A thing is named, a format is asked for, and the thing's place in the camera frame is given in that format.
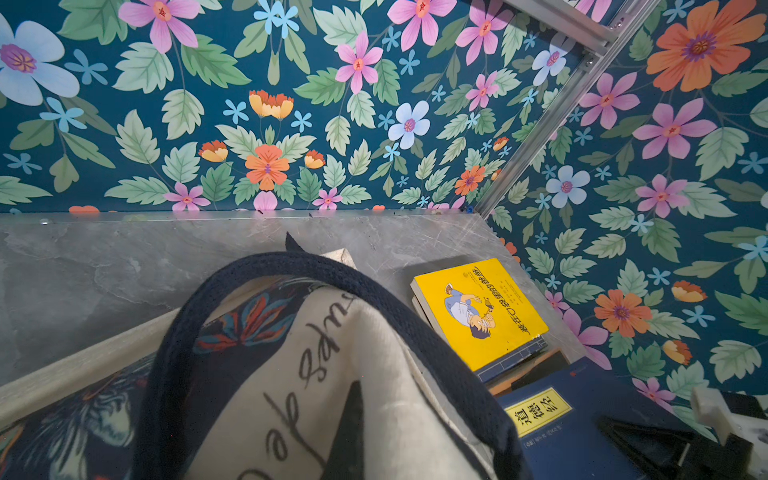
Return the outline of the yellow spine book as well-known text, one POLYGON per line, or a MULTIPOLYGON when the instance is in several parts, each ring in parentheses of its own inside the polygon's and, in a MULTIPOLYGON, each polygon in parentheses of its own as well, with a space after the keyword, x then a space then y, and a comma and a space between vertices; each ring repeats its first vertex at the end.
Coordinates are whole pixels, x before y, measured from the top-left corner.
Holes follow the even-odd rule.
POLYGON ((411 289, 426 321, 475 374, 549 331, 497 259, 419 275, 411 289))

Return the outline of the cream canvas tote bag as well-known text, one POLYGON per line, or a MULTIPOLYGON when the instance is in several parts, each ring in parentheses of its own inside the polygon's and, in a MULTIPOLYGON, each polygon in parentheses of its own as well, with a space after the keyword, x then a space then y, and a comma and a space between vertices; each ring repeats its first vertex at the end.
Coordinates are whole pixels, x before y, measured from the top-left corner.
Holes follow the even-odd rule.
POLYGON ((528 479, 503 408, 422 319, 303 251, 209 277, 158 350, 14 422, 5 479, 528 479))

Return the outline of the brown cover book barcode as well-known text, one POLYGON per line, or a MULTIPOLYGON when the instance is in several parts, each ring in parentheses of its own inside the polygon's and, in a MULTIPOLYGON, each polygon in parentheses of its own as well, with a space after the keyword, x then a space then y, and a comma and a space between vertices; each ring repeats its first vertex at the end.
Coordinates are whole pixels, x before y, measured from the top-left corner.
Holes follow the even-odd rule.
POLYGON ((570 365, 560 349, 539 353, 504 374, 488 386, 494 397, 499 397, 523 388, 570 365))

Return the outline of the navy book yellow label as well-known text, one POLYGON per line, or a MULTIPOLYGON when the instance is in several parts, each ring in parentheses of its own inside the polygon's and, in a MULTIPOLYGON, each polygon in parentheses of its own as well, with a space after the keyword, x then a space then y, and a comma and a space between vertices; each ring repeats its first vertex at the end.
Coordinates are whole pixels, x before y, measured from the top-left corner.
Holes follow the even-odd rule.
POLYGON ((547 347, 548 343, 545 339, 537 338, 489 365, 482 367, 476 372, 476 375, 485 384, 493 382, 500 379, 503 375, 510 373, 515 367, 520 366, 525 361, 546 350, 547 347))
POLYGON ((612 419, 683 432, 692 428, 583 358, 498 398, 515 423, 535 479, 645 479, 597 426, 612 419))

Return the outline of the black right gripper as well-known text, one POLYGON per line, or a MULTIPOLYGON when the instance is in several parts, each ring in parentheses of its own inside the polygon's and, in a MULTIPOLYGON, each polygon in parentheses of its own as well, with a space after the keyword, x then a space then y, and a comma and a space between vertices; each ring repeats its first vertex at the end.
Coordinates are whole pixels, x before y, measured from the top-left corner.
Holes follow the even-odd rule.
POLYGON ((767 446, 729 435, 641 426, 602 416, 598 429, 651 479, 765 479, 767 446))

